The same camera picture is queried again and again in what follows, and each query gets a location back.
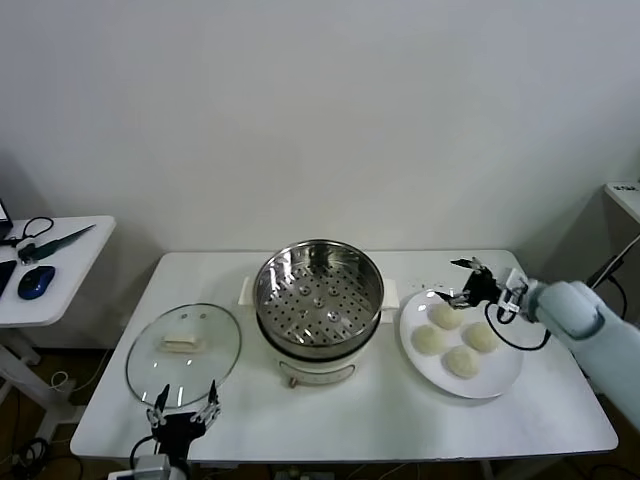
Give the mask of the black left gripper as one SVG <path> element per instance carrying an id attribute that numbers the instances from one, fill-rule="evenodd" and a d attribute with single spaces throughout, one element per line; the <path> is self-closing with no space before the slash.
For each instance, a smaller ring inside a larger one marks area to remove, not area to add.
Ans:
<path id="1" fill-rule="evenodd" d="M 188 454 L 191 443 L 205 435 L 205 425 L 211 425 L 221 412 L 217 384 L 215 380 L 212 381 L 207 404 L 194 415 L 178 413 L 164 418 L 169 392 L 170 385 L 166 384 L 156 397 L 153 407 L 147 409 L 146 416 L 153 426 L 152 435 L 158 443 L 158 453 L 165 455 L 170 467 L 177 470 L 183 478 L 190 478 Z"/>

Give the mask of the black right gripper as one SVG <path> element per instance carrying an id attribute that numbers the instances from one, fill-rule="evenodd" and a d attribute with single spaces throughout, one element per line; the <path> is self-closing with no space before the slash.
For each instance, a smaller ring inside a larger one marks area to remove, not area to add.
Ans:
<path id="1" fill-rule="evenodd" d="M 449 306 L 479 305 L 486 301 L 496 303 L 500 297 L 500 287 L 491 270 L 478 258 L 460 258 L 451 260 L 451 264 L 472 271 L 462 292 L 447 294 L 435 291 L 435 294 Z"/>

